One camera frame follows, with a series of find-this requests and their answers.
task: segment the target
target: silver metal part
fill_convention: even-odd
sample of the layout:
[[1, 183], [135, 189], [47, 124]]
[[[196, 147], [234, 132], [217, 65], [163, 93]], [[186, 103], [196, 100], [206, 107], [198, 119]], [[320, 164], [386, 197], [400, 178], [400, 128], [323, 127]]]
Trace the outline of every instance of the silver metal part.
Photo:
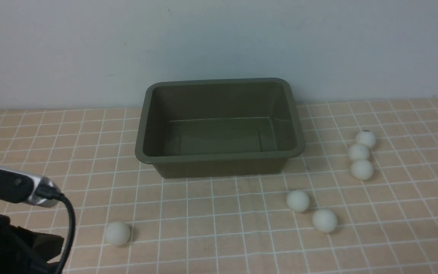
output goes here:
[[28, 199], [26, 199], [26, 201], [24, 201], [25, 204], [50, 208], [50, 207], [56, 206], [59, 203], [59, 201], [57, 201], [57, 200], [49, 200], [47, 198], [42, 198], [42, 197], [35, 195], [35, 190], [37, 189], [37, 187], [40, 184], [47, 184], [49, 186], [54, 187], [55, 189], [57, 189], [57, 191], [60, 192], [59, 187], [57, 185], [55, 185], [48, 177], [45, 177], [42, 175], [31, 174], [31, 173], [24, 172], [21, 170], [13, 170], [13, 169], [9, 169], [9, 168], [3, 167], [3, 166], [0, 166], [0, 170], [24, 175], [24, 176], [29, 177], [33, 181], [33, 191], [30, 194], [30, 196], [28, 197]]

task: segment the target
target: black cable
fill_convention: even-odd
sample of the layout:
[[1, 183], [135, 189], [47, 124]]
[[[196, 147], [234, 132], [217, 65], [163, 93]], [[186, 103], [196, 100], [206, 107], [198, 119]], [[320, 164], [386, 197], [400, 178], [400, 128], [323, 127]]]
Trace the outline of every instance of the black cable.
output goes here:
[[64, 251], [62, 252], [62, 256], [60, 257], [59, 264], [57, 265], [55, 274], [61, 274], [65, 263], [67, 262], [68, 255], [70, 255], [70, 249], [73, 244], [73, 237], [75, 235], [75, 212], [73, 211], [73, 206], [70, 203], [70, 200], [64, 195], [61, 194], [58, 198], [59, 201], [64, 203], [65, 208], [68, 212], [68, 235], [67, 241], [65, 242]]
[[60, 257], [59, 264], [57, 265], [55, 271], [55, 274], [61, 274], [64, 269], [65, 263], [67, 262], [68, 255], [70, 255], [70, 249], [72, 248], [72, 244], [73, 244], [73, 237], [75, 235], [75, 212], [73, 210], [72, 204], [70, 203], [70, 200], [53, 186], [40, 184], [36, 188], [35, 194], [42, 198], [56, 199], [58, 201], [61, 201], [62, 203], [64, 203], [65, 208], [67, 209], [68, 212], [67, 241], [65, 242], [64, 251], [62, 252], [62, 256]]

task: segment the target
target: white wall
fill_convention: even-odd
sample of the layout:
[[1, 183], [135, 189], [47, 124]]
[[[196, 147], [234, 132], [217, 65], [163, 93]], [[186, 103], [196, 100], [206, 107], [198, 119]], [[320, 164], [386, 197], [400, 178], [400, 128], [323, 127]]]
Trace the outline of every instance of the white wall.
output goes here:
[[268, 76], [298, 101], [438, 96], [438, 0], [0, 0], [0, 108]]

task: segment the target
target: white grid line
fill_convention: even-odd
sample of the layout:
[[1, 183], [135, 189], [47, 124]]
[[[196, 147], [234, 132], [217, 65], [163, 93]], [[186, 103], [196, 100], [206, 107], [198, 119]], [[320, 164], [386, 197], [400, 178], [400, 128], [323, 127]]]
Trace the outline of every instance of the white grid line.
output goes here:
[[[341, 187], [340, 189], [343, 188], [357, 188], [360, 186], [346, 186], [346, 187]], [[304, 191], [318, 191], [318, 190], [336, 190], [339, 188], [321, 188], [321, 189], [303, 189]], [[265, 192], [265, 194], [278, 194], [278, 193], [282, 193], [285, 194], [285, 191], [273, 191], [273, 192]], [[239, 194], [239, 196], [249, 196], [249, 195], [261, 195], [261, 194], [256, 194], [256, 193], [248, 193], [248, 194]], [[236, 197], [236, 195], [226, 195], [226, 196], [214, 196], [214, 198], [226, 198], [226, 197]], [[188, 198], [188, 200], [203, 200], [203, 199], [209, 199], [212, 198], [211, 196], [209, 197], [200, 197], [200, 198]], [[166, 202], [176, 202], [176, 201], [186, 201], [187, 199], [172, 199], [172, 200], [165, 200]], [[403, 201], [403, 202], [413, 202], [413, 201], [423, 201], [423, 200], [438, 200], [438, 197], [428, 197], [428, 198], [415, 198], [415, 199], [403, 199], [403, 200], [399, 200], [399, 201]], [[138, 205], [138, 204], [153, 204], [153, 203], [160, 203], [159, 200], [156, 201], [146, 201], [146, 202], [136, 202], [136, 203], [120, 203], [120, 204], [110, 204], [111, 206], [115, 205], [115, 206], [125, 206], [125, 205]], [[377, 205], [377, 204], [391, 204], [393, 203], [393, 201], [381, 201], [381, 202], [372, 202], [372, 203], [351, 203], [351, 204], [340, 204], [340, 205], [330, 205], [330, 207], [344, 207], [344, 206], [362, 206], [362, 205]], [[108, 205], [95, 205], [95, 206], [81, 206], [81, 207], [75, 207], [74, 209], [84, 209], [84, 208], [101, 208], [101, 207], [106, 207]], [[269, 210], [269, 211], [283, 211], [286, 209], [278, 209], [278, 210]], [[54, 209], [39, 209], [39, 212], [51, 212], [54, 211]], [[20, 210], [20, 211], [10, 211], [7, 213], [11, 213], [11, 214], [16, 214], [16, 213], [30, 213], [30, 210]], [[237, 213], [231, 213], [231, 214], [239, 214], [239, 213], [251, 213], [251, 212], [260, 212], [260, 210], [251, 210], [251, 211], [245, 211], [245, 212], [237, 212]]]
[[[40, 126], [41, 126], [41, 122], [43, 121], [43, 116], [44, 116], [44, 114], [41, 116], [41, 118], [40, 118], [40, 125], [38, 126], [38, 128], [37, 128], [37, 131], [38, 130], [40, 130]], [[33, 144], [34, 144], [34, 142], [35, 142], [35, 137], [33, 138], [33, 140], [32, 140], [32, 146], [33, 146]], [[52, 154], [52, 151], [53, 151], [53, 147], [55, 146], [55, 143], [56, 143], [56, 141], [57, 141], [57, 139], [55, 138], [55, 140], [54, 140], [54, 144], [52, 145], [52, 148], [50, 149], [50, 154]], [[26, 158], [25, 158], [25, 160], [23, 161], [23, 163], [22, 163], [22, 166], [25, 166], [25, 164], [26, 164], [26, 161], [28, 160], [28, 157], [30, 156], [30, 151], [28, 151], [28, 153], [26, 154]], [[48, 162], [47, 163], [45, 163], [45, 167], [43, 168], [43, 173], [45, 174], [45, 171], [47, 170], [47, 167], [48, 167]], [[30, 208], [30, 213], [28, 214], [28, 217], [26, 218], [26, 222], [25, 222], [25, 227], [27, 227], [28, 226], [28, 222], [30, 221], [30, 216], [31, 216], [31, 212], [33, 211], [33, 208], [34, 208], [35, 206], [31, 206], [31, 208]]]
[[[325, 152], [326, 152], [326, 150], [325, 150], [325, 147], [324, 147], [324, 145], [321, 143], [321, 147], [322, 147], [322, 151], [324, 152], [324, 154], [326, 154]], [[330, 164], [330, 161], [329, 160], [327, 160], [327, 165], [329, 165], [329, 169], [330, 170], [333, 170], [333, 168], [332, 168], [332, 166], [331, 166], [331, 164]], [[310, 178], [310, 176], [309, 176], [309, 181], [310, 181], [310, 184], [311, 184], [311, 186], [312, 186], [312, 189], [314, 188], [313, 187], [313, 182], [312, 182], [312, 180], [311, 180], [311, 178]], [[334, 176], [334, 182], [336, 183], [336, 187], [337, 187], [337, 189], [339, 189], [339, 182], [337, 182], [337, 178], [336, 178], [336, 176]], [[315, 197], [315, 200], [316, 201], [318, 201], [318, 199], [317, 199], [317, 196], [316, 196], [316, 194], [315, 194], [315, 190], [313, 190], [313, 195], [314, 195], [314, 197]], [[342, 193], [341, 193], [341, 199], [342, 199], [342, 202], [343, 202], [343, 204], [344, 204], [344, 208], [345, 208], [345, 210], [346, 210], [346, 212], [347, 212], [347, 214], [348, 214], [348, 217], [349, 217], [349, 222], [353, 222], [352, 221], [352, 217], [351, 217], [351, 213], [349, 212], [349, 209], [348, 209], [348, 207], [346, 206], [346, 202], [344, 201], [344, 197], [342, 196]], [[361, 243], [361, 241], [360, 241], [360, 237], [359, 237], [359, 234], [358, 234], [358, 230], [357, 230], [357, 228], [354, 226], [353, 227], [353, 230], [354, 230], [354, 233], [356, 234], [356, 238], [358, 239], [358, 241]], [[332, 239], [330, 238], [330, 235], [327, 235], [328, 236], [328, 238], [329, 238], [329, 245], [332, 247]], [[362, 253], [363, 253], [363, 257], [365, 258], [365, 260], [366, 260], [366, 264], [368, 265], [368, 267], [370, 266], [370, 262], [368, 261], [368, 259], [367, 259], [367, 256], [366, 256], [366, 254], [365, 254], [365, 251], [361, 248], [361, 251], [362, 251]], [[337, 255], [336, 255], [336, 253], [333, 251], [332, 252], [332, 254], [334, 255], [334, 258], [335, 258], [335, 260], [336, 260], [336, 264], [337, 264], [337, 268], [340, 270], [340, 265], [339, 265], [339, 260], [337, 259]]]
[[[80, 128], [79, 128], [79, 132], [80, 132], [80, 130], [82, 129], [82, 121], [81, 121], [81, 123], [80, 123]], [[72, 157], [73, 157], [73, 155], [74, 155], [74, 153], [75, 153], [75, 148], [73, 148], [73, 150], [72, 150]], [[66, 182], [67, 182], [67, 177], [68, 177], [68, 173], [70, 172], [70, 168], [71, 168], [71, 165], [68, 165], [68, 168], [67, 168], [67, 174], [66, 174], [66, 177], [65, 177], [65, 180], [64, 180], [64, 182], [63, 182], [63, 185], [62, 185], [62, 190], [61, 191], [63, 191], [64, 189], [65, 189], [65, 184], [66, 184]], [[50, 225], [50, 233], [52, 233], [52, 231], [53, 231], [53, 229], [54, 229], [54, 225], [55, 225], [55, 220], [57, 219], [57, 214], [58, 214], [59, 212], [58, 212], [58, 210], [56, 210], [55, 211], [55, 215], [54, 215], [54, 219], [52, 220], [52, 224]], [[75, 233], [77, 233], [77, 231], [78, 231], [78, 224], [75, 224]], [[68, 269], [68, 267], [70, 266], [70, 264], [66, 264], [65, 265], [65, 268], [66, 269]]]
[[[336, 104], [347, 104], [347, 103], [351, 103], [351, 104], [356, 104], [356, 103], [364, 103], [366, 101], [350, 101], [350, 102], [322, 102], [319, 104], [299, 104], [296, 106], [297, 109], [299, 108], [304, 108], [304, 107], [313, 107], [313, 106], [325, 106], [325, 105], [336, 105]], [[374, 100], [372, 102], [391, 102], [391, 100]], [[412, 110], [396, 110], [397, 112], [404, 112], [404, 111], [414, 111], [414, 110], [418, 110], [418, 111], [424, 111], [424, 110], [433, 110], [434, 108], [438, 108], [438, 107], [433, 107], [433, 108], [414, 108]], [[93, 109], [43, 109], [40, 111], [30, 111], [29, 114], [42, 114], [42, 113], [57, 113], [57, 112], [62, 112], [62, 111], [88, 111], [88, 110], [107, 110], [107, 109], [112, 109], [115, 110], [115, 108], [93, 108]], [[127, 108], [127, 109], [134, 109], [134, 110], [140, 110], [141, 108]], [[373, 111], [373, 112], [356, 112], [355, 115], [357, 114], [369, 114], [369, 113], [390, 113], [392, 111]], [[22, 115], [23, 113], [15, 113], [15, 114], [0, 114], [0, 116], [10, 116], [10, 115]], [[136, 118], [141, 118], [141, 117], [130, 117], [130, 118], [124, 118], [124, 119], [136, 119]], [[99, 121], [101, 119], [97, 119], [97, 120], [85, 120], [85, 122], [87, 121]]]
[[128, 260], [127, 260], [127, 267], [126, 267], [126, 273], [129, 273], [129, 265], [131, 262], [131, 253], [132, 253], [132, 249], [133, 249], [133, 232], [135, 231], [136, 226], [135, 226], [135, 219], [136, 219], [136, 204], [138, 202], [138, 189], [140, 188], [139, 184], [140, 184], [140, 175], [141, 175], [141, 171], [138, 171], [138, 180], [136, 182], [137, 188], [136, 188], [136, 194], [134, 196], [134, 210], [133, 210], [133, 222], [131, 225], [131, 236], [129, 237], [129, 252], [128, 252]]
[[263, 181], [261, 180], [261, 176], [258, 175], [257, 178], [259, 179], [259, 187], [261, 189], [261, 195], [263, 197], [263, 206], [265, 207], [266, 222], [268, 223], [268, 231], [270, 232], [271, 249], [273, 250], [273, 257], [275, 259], [276, 272], [280, 273], [280, 266], [278, 265], [278, 259], [276, 258], [276, 254], [278, 252], [276, 251], [275, 242], [273, 241], [273, 231], [271, 230], [270, 217], [268, 216], [268, 212], [272, 210], [268, 210], [268, 208], [266, 207], [265, 192], [263, 191]]
[[[41, 125], [31, 125], [32, 127], [40, 127], [40, 126], [44, 126], [45, 124], [41, 124]], [[56, 123], [56, 124], [52, 124], [55, 125], [57, 127], [59, 127], [59, 129], [57, 130], [57, 132], [60, 132], [60, 127], [62, 125], [65, 125], [65, 123]], [[28, 126], [11, 126], [11, 127], [0, 127], [0, 128], [16, 128], [19, 129], [21, 127], [28, 127]], [[137, 132], [138, 129], [123, 129], [123, 130], [116, 130], [116, 131], [103, 131], [102, 133], [121, 133], [121, 132]], [[59, 137], [59, 136], [79, 136], [81, 134], [99, 134], [99, 132], [95, 131], [95, 132], [78, 132], [78, 133], [67, 133], [67, 134], [50, 134], [50, 135], [38, 135], [38, 130], [35, 133], [35, 136], [31, 136], [31, 137], [14, 137], [16, 139], [29, 139], [29, 138], [38, 138], [38, 137]], [[12, 138], [0, 138], [0, 140], [11, 140]]]
[[[238, 177], [237, 176], [234, 176], [234, 185], [236, 186], [236, 197], [238, 199], [238, 211], [241, 212], [240, 196], [238, 195], [240, 192], [238, 190]], [[244, 255], [246, 256], [246, 271], [249, 274], [250, 273], [250, 269], [249, 269], [249, 262], [248, 262], [248, 251], [246, 249], [246, 237], [245, 237], [245, 234], [244, 234], [244, 226], [243, 226], [243, 216], [242, 216], [242, 214], [240, 214], [240, 222], [241, 222], [241, 234], [242, 234], [242, 237], [243, 237]]]
[[[212, 177], [209, 182], [211, 186], [211, 196], [214, 195], [214, 187], [212, 186]], [[214, 241], [216, 243], [216, 271], [219, 274], [219, 253], [217, 251], [217, 225], [216, 225], [216, 207], [214, 206], [214, 196], [212, 196], [212, 222], [214, 224]]]
[[[21, 119], [19, 120], [19, 124], [21, 124], [22, 121], [23, 121], [23, 115], [21, 116]], [[6, 210], [7, 210], [8, 206], [9, 206], [9, 204], [10, 203], [7, 203], [7, 205], [5, 207], [5, 210], [3, 211], [3, 214], [6, 213]]]
[[[375, 153], [374, 153], [371, 149], [370, 149], [370, 153], [373, 155], [374, 160], [375, 160], [376, 163], [378, 163], [378, 165], [379, 165], [379, 161], [378, 161], [378, 159], [377, 159]], [[398, 157], [398, 159], [400, 160], [400, 162], [403, 164], [403, 161], [401, 160], [400, 156], [398, 155], [398, 152], [396, 152], [396, 154], [397, 154], [397, 157]], [[403, 211], [403, 208], [400, 206], [400, 202], [398, 201], [398, 198], [396, 197], [395, 192], [394, 192], [393, 189], [391, 188], [391, 185], [388, 183], [388, 179], [387, 179], [387, 177], [386, 177], [386, 174], [384, 173], [384, 171], [383, 171], [382, 169], [380, 169], [380, 173], [381, 173], [381, 175], [383, 176], [385, 182], [387, 182], [388, 188], [390, 189], [391, 194], [393, 195], [393, 197], [394, 197], [394, 199], [395, 199], [395, 203], [398, 205], [398, 208], [399, 208], [400, 212], [401, 212], [402, 215], [403, 215], [403, 218], [404, 218], [405, 220], [407, 220], [407, 217], [406, 217], [406, 215], [405, 215], [405, 212]], [[364, 191], [365, 191], [365, 193], [366, 193], [366, 195], [367, 195], [367, 197], [368, 197], [368, 200], [369, 200], [370, 203], [371, 203], [372, 210], [374, 211], [374, 213], [375, 213], [377, 219], [378, 219], [379, 221], [381, 221], [381, 219], [380, 219], [379, 216], [378, 216], [378, 213], [376, 212], [376, 208], [374, 207], [374, 204], [373, 204], [373, 202], [372, 202], [372, 200], [371, 200], [370, 194], [368, 193], [366, 187], [363, 186], [363, 189], [364, 189]], [[412, 234], [414, 235], [415, 239], [417, 239], [417, 236], [416, 236], [416, 234], [415, 234], [415, 231], [414, 231], [413, 228], [412, 228], [412, 225], [411, 225], [409, 222], [407, 222], [407, 225], [408, 225], [408, 227], [410, 228], [410, 231], [411, 231]], [[384, 236], [386, 237], [386, 240], [387, 240], [387, 241], [390, 241], [390, 239], [389, 239], [389, 237], [388, 237], [388, 234], [386, 233], [386, 230], [384, 229], [384, 226], [382, 226], [381, 224], [380, 224], [379, 226], [381, 227], [381, 229], [382, 229], [382, 231], [383, 231], [383, 233], [384, 233]], [[429, 262], [427, 255], [425, 254], [424, 250], [422, 249], [422, 246], [420, 245], [419, 242], [417, 242], [417, 244], [419, 245], [420, 250], [423, 252], [425, 259], [427, 260], [427, 262]], [[395, 257], [397, 263], [400, 264], [400, 262], [398, 261], [397, 254], [395, 253], [395, 250], [393, 249], [393, 247], [392, 247], [391, 245], [390, 245], [390, 249], [391, 249], [391, 252], [393, 253], [393, 255], [394, 255], [394, 257]]]
[[[101, 123], [101, 130], [102, 130], [102, 127], [104, 126], [104, 122], [102, 122]], [[101, 140], [101, 135], [102, 135], [102, 132], [99, 134], [99, 139], [98, 139], [98, 143], [99, 143], [99, 141]], [[90, 169], [90, 173], [92, 174], [92, 172], [94, 171], [94, 163], [95, 163], [95, 159], [94, 160], [92, 160], [92, 167], [91, 167], [91, 169]], [[85, 195], [84, 195], [84, 201], [83, 201], [83, 203], [82, 203], [82, 205], [85, 207], [85, 204], [86, 204], [86, 199], [87, 199], [87, 193], [88, 193], [88, 191], [89, 191], [89, 186], [90, 186], [90, 176], [89, 176], [89, 179], [87, 180], [87, 188], [86, 188], [86, 193], [85, 193]], [[82, 222], [82, 216], [84, 215], [84, 210], [82, 210], [82, 212], [80, 213], [80, 217], [79, 217], [79, 220], [78, 220], [78, 222], [77, 222], [77, 224], [76, 225], [80, 225], [80, 222]], [[76, 229], [77, 231], [75, 232], [75, 238], [77, 238], [78, 236], [79, 236], [79, 231], [78, 231], [78, 229]], [[70, 257], [70, 259], [68, 260], [68, 269], [71, 269], [71, 267], [72, 267], [72, 258], [73, 258], [73, 255]]]
[[[123, 126], [122, 126], [121, 138], [120, 139], [123, 139], [124, 128], [125, 128], [125, 123], [123, 121]], [[119, 147], [118, 147], [118, 155], [119, 155], [120, 152], [121, 152], [121, 144], [119, 144]], [[111, 209], [111, 204], [112, 204], [111, 202], [113, 200], [113, 191], [114, 191], [114, 184], [116, 182], [116, 171], [117, 170], [118, 170], [118, 159], [116, 159], [116, 164], [114, 165], [113, 185], [111, 186], [111, 193], [109, 194], [109, 205], [108, 205], [108, 211], [106, 212], [106, 224], [108, 223], [109, 211]], [[101, 267], [101, 258], [102, 258], [102, 253], [103, 253], [103, 250], [104, 250], [104, 240], [105, 240], [105, 238], [106, 238], [106, 233], [104, 232], [102, 234], [101, 251], [100, 251], [100, 254], [99, 254], [99, 262], [97, 263], [96, 274], [97, 274], [97, 271], [99, 270], [99, 267]]]
[[[283, 177], [283, 183], [285, 184], [285, 189], [286, 189], [287, 191], [289, 191], [289, 189], [288, 189], [288, 184], [287, 184], [287, 179], [285, 178], [285, 172], [282, 170], [281, 173], [282, 173], [282, 177]], [[301, 248], [302, 250], [304, 250], [305, 248], [304, 248], [304, 243], [303, 243], [302, 237], [300, 236], [300, 229], [299, 229], [299, 227], [298, 227], [298, 220], [297, 220], [297, 217], [296, 217], [296, 215], [295, 215], [295, 211], [293, 211], [293, 210], [292, 210], [292, 216], [294, 217], [295, 228], [297, 229], [298, 239], [299, 239], [299, 241], [300, 241], [300, 248]], [[307, 272], [310, 273], [309, 261], [307, 260], [307, 256], [305, 255], [305, 252], [303, 253], [303, 255], [304, 255], [305, 266], [306, 266], [306, 268], [307, 268]]]
[[[69, 111], [89, 111], [89, 110], [103, 110], [103, 111], [106, 111], [106, 110], [118, 110], [118, 109], [134, 109], [134, 110], [137, 110], [137, 109], [141, 109], [141, 108], [42, 109], [40, 111], [21, 110], [21, 111], [24, 111], [24, 113], [0, 114], [0, 116], [12, 116], [12, 115], [18, 116], [18, 115], [23, 115], [25, 113], [28, 113], [28, 114], [45, 114], [45, 113], [58, 113], [58, 112], [64, 112], [64, 111], [67, 111], [67, 112], [69, 112]], [[134, 117], [134, 118], [133, 117], [129, 117], [129, 118], [124, 117], [124, 118], [118, 118], [118, 119], [104, 119], [104, 120], [121, 120], [121, 119], [136, 119], [136, 118], [140, 118], [140, 117]], [[88, 121], [101, 121], [101, 120], [103, 120], [103, 119], [84, 120], [84, 121], [88, 122]]]

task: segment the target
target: ping pong ball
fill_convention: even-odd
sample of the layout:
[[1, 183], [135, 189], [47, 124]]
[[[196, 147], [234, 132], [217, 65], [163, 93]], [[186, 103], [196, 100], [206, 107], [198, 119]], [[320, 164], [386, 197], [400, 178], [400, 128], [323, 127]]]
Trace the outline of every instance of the ping pong ball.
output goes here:
[[357, 160], [351, 165], [351, 174], [361, 181], [371, 178], [373, 172], [373, 165], [368, 160]]
[[287, 195], [287, 205], [295, 212], [304, 212], [310, 205], [309, 195], [301, 190], [290, 191]]
[[328, 209], [317, 210], [312, 216], [312, 224], [320, 232], [331, 233], [337, 227], [337, 217]]
[[108, 227], [106, 227], [105, 231], [105, 239], [111, 245], [124, 245], [131, 235], [131, 230], [129, 229], [129, 225], [123, 222], [114, 222]]
[[360, 131], [356, 135], [356, 143], [360, 145], [365, 145], [368, 148], [373, 148], [376, 144], [376, 136], [369, 130]]
[[353, 144], [348, 149], [348, 157], [351, 161], [368, 160], [370, 157], [370, 149], [361, 144]]

